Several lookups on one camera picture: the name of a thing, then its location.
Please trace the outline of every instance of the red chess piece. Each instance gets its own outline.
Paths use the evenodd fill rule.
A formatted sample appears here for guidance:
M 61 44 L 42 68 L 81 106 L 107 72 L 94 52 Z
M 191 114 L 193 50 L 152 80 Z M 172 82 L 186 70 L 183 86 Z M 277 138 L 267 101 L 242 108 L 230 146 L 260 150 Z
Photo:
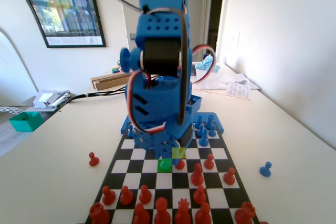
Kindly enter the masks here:
M 235 177 L 233 175 L 235 175 L 235 170 L 231 167 L 229 168 L 228 173 L 224 174 L 223 178 L 224 178 L 224 182 L 227 183 L 228 185 L 233 185 L 236 181 Z
M 214 159 L 214 155 L 209 153 L 207 159 L 204 161 L 204 167 L 207 168 L 208 170 L 211 170 L 215 166 L 213 159 Z
M 144 205 L 149 203 L 152 198 L 152 193 L 151 191 L 148 190 L 147 185 L 141 186 L 141 193 L 139 196 L 140 202 L 143 203 Z
M 141 203 L 136 204 L 134 210 L 135 216 L 133 219 L 133 224 L 149 224 L 149 213 L 143 208 L 143 205 Z
M 103 187 L 103 203 L 104 205 L 108 206 L 114 202 L 116 199 L 116 193 L 112 190 L 110 190 L 109 186 Z
M 170 224 L 170 214 L 167 212 L 168 202 L 165 198 L 160 197 L 155 202 L 158 213 L 155 215 L 155 224 Z
M 198 186 L 198 189 L 194 191 L 193 198 L 197 204 L 201 205 L 203 202 L 205 202 L 206 195 L 204 192 L 204 187 L 202 185 Z
M 104 210 L 104 206 L 97 202 L 90 208 L 89 217 L 92 220 L 92 224 L 108 224 L 110 220 L 110 214 Z
M 129 205 L 133 200 L 133 192 L 131 190 L 128 190 L 127 186 L 123 186 L 121 188 L 121 197 L 120 197 L 120 202 L 127 206 Z
M 179 209 L 177 210 L 174 220 L 175 224 L 190 224 L 191 217 L 189 214 L 189 202 L 187 199 L 182 199 L 178 202 Z
M 89 153 L 89 157 L 90 157 L 90 161 L 89 161 L 89 165 L 90 166 L 96 166 L 99 163 L 99 158 L 95 157 L 93 152 Z
M 250 202 L 244 202 L 242 208 L 235 212 L 237 224 L 252 224 L 252 218 L 256 215 L 256 209 Z
M 182 170 L 184 168 L 183 159 L 180 160 L 180 162 L 178 163 L 178 165 L 175 166 L 175 168 L 178 169 L 178 170 Z
M 211 224 L 210 206 L 207 202 L 201 205 L 201 209 L 196 212 L 195 222 L 196 224 Z
M 196 163 L 194 166 L 194 173 L 191 175 L 191 182 L 195 185 L 195 186 L 199 186 L 201 184 L 203 184 L 204 178 L 202 175 L 202 168 L 201 165 L 199 163 Z

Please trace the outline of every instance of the blue pawn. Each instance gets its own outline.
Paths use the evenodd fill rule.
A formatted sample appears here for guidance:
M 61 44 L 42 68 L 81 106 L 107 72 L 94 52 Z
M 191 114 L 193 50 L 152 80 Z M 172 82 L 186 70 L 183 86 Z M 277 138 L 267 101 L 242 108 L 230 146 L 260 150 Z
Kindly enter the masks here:
M 206 130 L 203 131 L 203 136 L 198 143 L 203 147 L 208 146 L 209 140 L 207 138 L 207 131 Z
M 211 130 L 209 131 L 209 136 L 216 136 L 216 125 L 213 124 L 212 127 L 211 127 Z
M 262 166 L 260 168 L 260 173 L 265 177 L 271 176 L 271 171 L 270 171 L 271 167 L 272 167 L 272 163 L 271 162 L 266 162 L 265 166 Z
M 214 120 L 214 116 L 213 116 L 213 115 L 208 116 L 208 122 L 207 122 L 206 125 L 205 125 L 205 127 L 206 127 L 208 130 L 211 130 L 212 125 L 214 125 L 214 124 L 212 123 L 213 120 Z
M 203 132 L 204 132 L 204 125 L 200 125 L 200 127 L 199 127 L 199 130 L 196 132 L 196 134 L 197 134 L 197 136 L 198 137 L 202 137 L 203 136 Z
M 127 133 L 127 136 L 130 137 L 130 138 L 133 138 L 133 125 L 130 124 L 130 126 L 128 127 L 128 129 L 130 131 Z
M 200 127 L 200 125 L 202 124 L 202 116 L 201 115 L 199 115 L 198 116 L 198 120 L 197 120 L 197 123 L 195 123 L 195 129 L 199 129 Z

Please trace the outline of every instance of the teal box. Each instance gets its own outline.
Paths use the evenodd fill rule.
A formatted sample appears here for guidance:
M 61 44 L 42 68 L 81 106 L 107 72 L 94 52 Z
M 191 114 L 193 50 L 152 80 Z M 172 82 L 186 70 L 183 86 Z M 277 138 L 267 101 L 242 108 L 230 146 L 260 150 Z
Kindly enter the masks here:
M 9 119 L 16 131 L 33 132 L 44 123 L 39 112 L 22 112 Z

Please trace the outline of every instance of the poster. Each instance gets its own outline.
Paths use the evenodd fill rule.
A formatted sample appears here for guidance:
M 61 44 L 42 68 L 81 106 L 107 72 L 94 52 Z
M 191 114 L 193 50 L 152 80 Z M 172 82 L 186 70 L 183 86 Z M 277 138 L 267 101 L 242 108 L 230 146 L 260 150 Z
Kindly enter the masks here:
M 29 0 L 47 47 L 105 47 L 96 0 Z

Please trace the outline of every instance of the chessboard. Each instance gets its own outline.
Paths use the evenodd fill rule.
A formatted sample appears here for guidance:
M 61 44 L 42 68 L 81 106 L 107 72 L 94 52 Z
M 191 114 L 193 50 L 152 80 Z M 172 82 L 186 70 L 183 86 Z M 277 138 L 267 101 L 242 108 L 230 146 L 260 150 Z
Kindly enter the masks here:
M 229 151 L 225 145 L 223 136 L 216 130 L 216 136 L 209 136 L 209 144 L 206 147 L 199 145 L 199 137 L 196 130 L 189 147 L 185 150 L 185 166 L 182 170 L 174 166 L 172 172 L 158 173 L 158 160 L 155 159 L 153 149 L 147 151 L 134 145 L 134 140 L 128 137 L 125 131 L 117 151 L 112 159 L 111 165 L 98 190 L 98 195 L 92 203 L 102 202 L 104 186 L 109 186 L 115 192 L 113 204 L 104 206 L 104 210 L 110 214 L 109 223 L 131 224 L 134 218 L 134 208 L 139 203 L 140 188 L 147 185 L 152 193 L 151 201 L 143 205 L 150 215 L 150 223 L 154 224 L 157 213 L 155 201 L 159 197 L 167 200 L 167 211 L 171 216 L 171 223 L 174 223 L 174 216 L 178 210 L 178 202 L 181 198 L 186 198 L 189 204 L 192 223 L 195 224 L 195 214 L 201 208 L 194 199 L 194 191 L 197 187 L 191 182 L 191 175 L 196 163 L 202 166 L 204 176 L 203 187 L 205 188 L 206 202 L 210 205 L 210 216 L 213 224 L 235 224 L 235 211 L 239 209 L 243 202 L 250 202 L 245 191 L 243 182 L 239 176 Z M 208 170 L 204 167 L 204 161 L 209 153 L 214 156 L 215 166 Z M 223 176 L 229 168 L 235 169 L 236 181 L 233 185 L 224 182 Z M 121 188 L 126 185 L 133 191 L 132 203 L 124 206 L 120 202 Z M 86 224 L 91 223 L 88 217 Z M 259 224 L 257 216 L 253 218 L 254 224 Z

